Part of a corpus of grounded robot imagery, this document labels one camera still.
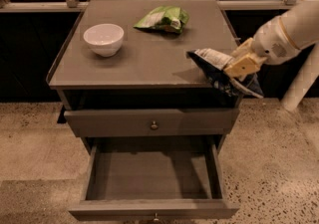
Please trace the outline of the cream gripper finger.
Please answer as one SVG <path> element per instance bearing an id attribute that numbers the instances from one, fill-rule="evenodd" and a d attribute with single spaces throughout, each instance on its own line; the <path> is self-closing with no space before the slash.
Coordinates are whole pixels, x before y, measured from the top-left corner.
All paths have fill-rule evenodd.
<path id="1" fill-rule="evenodd" d="M 238 58 L 238 57 L 241 57 L 242 55 L 244 55 L 246 53 L 247 53 L 246 45 L 245 44 L 241 44 L 234 51 L 231 52 L 231 56 L 233 58 Z"/>
<path id="2" fill-rule="evenodd" d="M 243 80 L 247 75 L 258 72 L 262 64 L 262 57 L 258 57 L 255 54 L 246 54 L 242 57 L 236 57 L 223 69 L 223 71 L 230 78 Z"/>

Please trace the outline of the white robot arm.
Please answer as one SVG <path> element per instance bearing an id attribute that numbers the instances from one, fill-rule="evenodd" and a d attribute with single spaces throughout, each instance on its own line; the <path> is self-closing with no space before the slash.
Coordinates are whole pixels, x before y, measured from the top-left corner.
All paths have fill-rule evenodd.
<path id="1" fill-rule="evenodd" d="M 231 78 L 258 72 L 263 64 L 281 65 L 319 41 L 319 0 L 302 0 L 262 25 L 232 53 L 223 69 Z"/>

